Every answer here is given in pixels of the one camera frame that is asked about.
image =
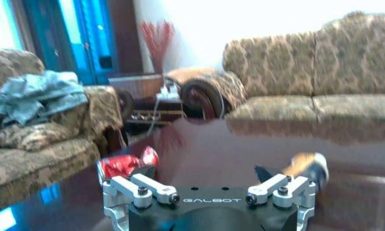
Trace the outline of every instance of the white wall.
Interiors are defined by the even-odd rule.
[[[201,66],[222,69],[225,44],[258,37],[317,30],[350,11],[385,13],[385,0],[134,0],[137,23],[170,21],[176,36],[164,71]],[[144,71],[152,71],[140,35]]]

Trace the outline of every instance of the blue cloth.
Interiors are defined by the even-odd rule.
[[[42,76],[9,78],[0,88],[2,126],[44,123],[49,116],[88,102],[73,72],[45,71]]]

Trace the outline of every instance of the sofa backrest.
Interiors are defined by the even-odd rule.
[[[385,15],[350,13],[316,32],[314,95],[385,94]]]
[[[246,94],[385,94],[385,14],[350,13],[313,33],[234,40],[222,66]]]
[[[44,65],[28,51],[0,50],[0,87],[9,77],[24,74],[41,75]]]
[[[312,95],[314,36],[234,40],[225,47],[222,66],[241,79],[248,97]]]

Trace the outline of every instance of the floral sofa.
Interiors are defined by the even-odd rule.
[[[214,116],[224,100],[234,119],[385,120],[385,14],[353,12],[314,32],[233,40],[222,66],[181,83],[185,103],[210,105]]]
[[[0,50],[0,87],[8,77],[42,71],[32,53]],[[100,159],[104,131],[122,126],[120,102],[109,86],[85,87],[85,95],[88,103],[53,115],[49,123],[0,130],[0,209]]]

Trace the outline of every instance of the red snack bag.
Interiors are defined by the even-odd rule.
[[[133,155],[105,158],[97,162],[100,184],[114,176],[126,178],[136,168],[150,165],[158,165],[158,155],[149,146],[145,147],[140,158]]]

